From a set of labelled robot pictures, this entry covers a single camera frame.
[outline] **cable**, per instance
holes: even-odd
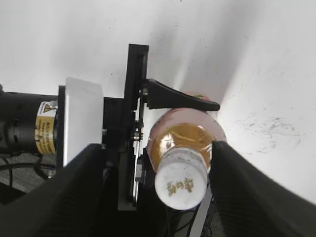
[[[184,228],[186,228],[189,224],[191,224],[191,221],[192,221],[192,219],[191,219],[188,223],[186,223],[185,225],[183,225],[183,226],[181,226],[180,228],[178,228],[174,233],[177,233],[177,232],[179,232],[180,230],[183,230]]]
[[[0,171],[8,169],[19,169],[19,168],[33,168],[35,163],[14,163],[14,164],[5,164],[0,165]],[[55,170],[56,167],[53,164],[39,164],[42,169],[51,169]]]
[[[192,217],[192,219],[191,219],[191,221],[190,221],[190,225],[189,225],[189,228],[188,228],[188,231],[187,231],[187,237],[190,237],[191,229],[192,229],[194,220],[196,219],[199,206],[200,206],[200,204],[199,204],[199,205],[196,207],[196,209],[194,210],[193,217]]]
[[[171,237],[170,222],[169,222],[169,215],[168,215],[168,207],[167,206],[166,206],[166,218],[167,218],[168,237]]]
[[[43,180],[47,180],[48,176],[40,169],[40,163],[43,160],[43,155],[37,155],[39,157],[38,161],[33,166],[35,173],[41,177]]]
[[[10,165],[10,163],[8,162],[8,160],[6,158],[2,158],[4,163]],[[9,186],[12,188],[13,185],[13,172],[12,172],[12,168],[9,169]]]

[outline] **warning label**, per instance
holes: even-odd
[[[55,103],[55,101],[42,102],[36,118],[35,142],[42,154],[56,153],[54,146]]]

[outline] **bottle cap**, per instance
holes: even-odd
[[[173,209],[188,210],[197,206],[207,189],[202,155],[188,148],[168,151],[158,167],[155,188],[160,200]]]

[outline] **plastic bottle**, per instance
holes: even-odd
[[[203,200],[214,140],[226,141],[226,136],[213,112],[172,109],[155,123],[147,152],[157,173],[156,193],[167,206],[187,210]]]

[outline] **screw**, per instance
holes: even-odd
[[[48,171],[48,178],[51,179],[52,177],[54,177],[56,174],[56,170],[49,170]]]
[[[143,95],[144,96],[147,96],[148,95],[148,89],[146,87],[144,87],[143,89]]]

